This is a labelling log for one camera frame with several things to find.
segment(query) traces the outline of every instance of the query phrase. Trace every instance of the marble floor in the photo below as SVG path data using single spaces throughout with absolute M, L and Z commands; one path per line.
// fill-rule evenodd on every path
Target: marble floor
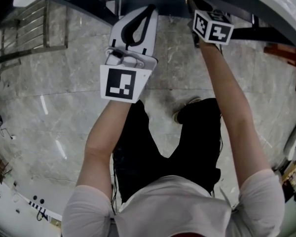
M 54 6 L 55 20 L 62 11 L 61 6 Z M 243 25 L 234 20 L 236 27 Z M 17 139 L 0 135 L 0 153 L 20 178 L 30 175 L 59 185 L 75 185 L 87 135 L 107 104 L 100 97 L 99 66 L 105 62 L 110 31 L 109 26 L 69 9 L 67 50 L 25 57 L 19 67 L 2 73 L 3 127 Z M 296 68 L 263 54 L 261 43 L 231 41 L 222 50 L 249 100 L 264 152 L 276 165 L 296 124 Z M 158 67 L 142 99 L 152 136 L 160 153 L 169 157 L 181 131 L 172 121 L 172 111 L 193 96 L 208 98 L 214 93 L 186 20 L 159 18 L 154 55 Z M 221 187 L 235 204 L 239 191 L 224 123 L 222 139 L 218 161 L 222 177 L 216 190 Z

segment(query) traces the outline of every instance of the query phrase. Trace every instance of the foot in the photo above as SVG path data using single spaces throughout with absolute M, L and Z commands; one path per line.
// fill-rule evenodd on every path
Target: foot
M 189 101 L 186 105 L 194 104 L 194 103 L 197 103 L 197 102 L 200 102 L 200 101 L 202 101 L 202 99 L 201 99 L 200 97 L 195 97 L 195 98 L 193 98 L 191 101 Z M 178 111 L 176 111 L 176 112 L 172 115 L 172 118 L 173 118 L 174 122 L 177 123 L 177 124 L 180 124 L 180 123 L 178 122 L 178 114 L 179 114 L 179 112 L 180 112 L 181 109 L 179 109 Z

